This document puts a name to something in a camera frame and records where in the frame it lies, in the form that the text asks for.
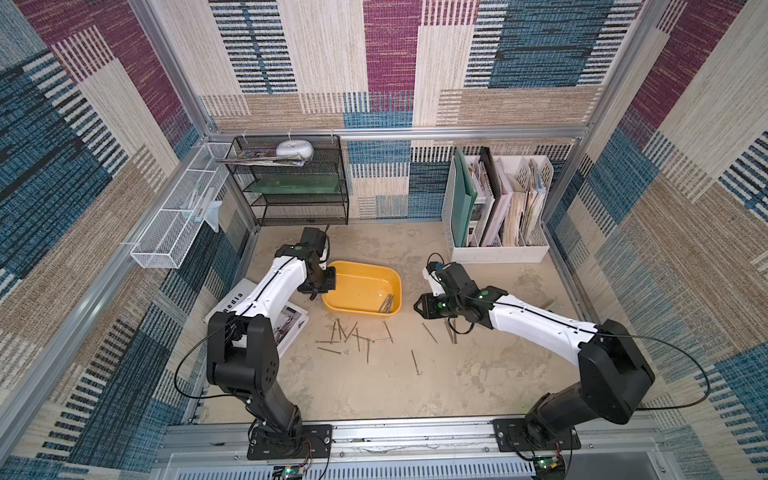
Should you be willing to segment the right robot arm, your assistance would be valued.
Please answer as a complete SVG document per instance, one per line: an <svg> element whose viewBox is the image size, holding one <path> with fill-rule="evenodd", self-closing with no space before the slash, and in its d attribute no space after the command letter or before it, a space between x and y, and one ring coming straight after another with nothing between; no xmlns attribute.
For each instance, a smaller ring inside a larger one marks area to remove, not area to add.
<svg viewBox="0 0 768 480"><path fill-rule="evenodd" d="M578 382L543 395L526 414L523 438L535 449L549 446L572 427L594 419L628 423L655 381L637 344L616 321L574 320L535 307L503 289L480 288L455 262L430 262L423 276L431 290L414 305L423 318L462 317L473 326L528 340L577 367Z"/></svg>

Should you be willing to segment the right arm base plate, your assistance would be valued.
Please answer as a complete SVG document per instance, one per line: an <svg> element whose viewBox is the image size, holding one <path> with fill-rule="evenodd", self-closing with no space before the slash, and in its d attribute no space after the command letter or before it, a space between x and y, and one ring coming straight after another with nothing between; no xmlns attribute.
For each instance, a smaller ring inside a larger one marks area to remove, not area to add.
<svg viewBox="0 0 768 480"><path fill-rule="evenodd" d="M535 453L541 451L579 450L581 441L576 432L548 432L543 427L530 425L524 417L497 418L491 421L500 452Z"/></svg>

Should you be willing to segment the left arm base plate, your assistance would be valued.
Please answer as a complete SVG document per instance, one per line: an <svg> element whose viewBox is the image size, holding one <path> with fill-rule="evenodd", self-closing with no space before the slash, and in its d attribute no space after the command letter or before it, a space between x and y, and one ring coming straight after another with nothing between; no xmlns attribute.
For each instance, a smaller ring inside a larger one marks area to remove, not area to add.
<svg viewBox="0 0 768 480"><path fill-rule="evenodd" d="M301 433L280 433L265 426L253 427L248 435L246 457L251 461L327 459L333 440L331 424L308 424Z"/></svg>

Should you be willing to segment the yellow plastic storage box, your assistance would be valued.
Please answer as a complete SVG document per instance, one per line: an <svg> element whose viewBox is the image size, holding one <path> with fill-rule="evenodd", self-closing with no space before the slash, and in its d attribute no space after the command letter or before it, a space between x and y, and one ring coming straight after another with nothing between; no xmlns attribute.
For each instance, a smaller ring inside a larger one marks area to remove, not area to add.
<svg viewBox="0 0 768 480"><path fill-rule="evenodd" d="M325 306L344 314L388 317L402 307L402 280L389 268L352 261L337 260L330 264L336 269L336 287L322 295ZM389 295L395 297L393 312L381 314L380 305Z"/></svg>

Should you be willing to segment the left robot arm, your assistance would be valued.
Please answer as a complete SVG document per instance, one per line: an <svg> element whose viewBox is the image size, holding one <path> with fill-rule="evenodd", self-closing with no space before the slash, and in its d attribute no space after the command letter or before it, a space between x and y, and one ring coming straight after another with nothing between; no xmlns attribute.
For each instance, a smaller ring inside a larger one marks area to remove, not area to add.
<svg viewBox="0 0 768 480"><path fill-rule="evenodd" d="M294 449L304 443L301 413L277 381L275 327L296 291L315 299L335 289L327 265L330 241L324 230L306 227L300 240L282 245L270 269L247 296L208 321L206 377L211 385L245 404L256 425L249 441Z"/></svg>

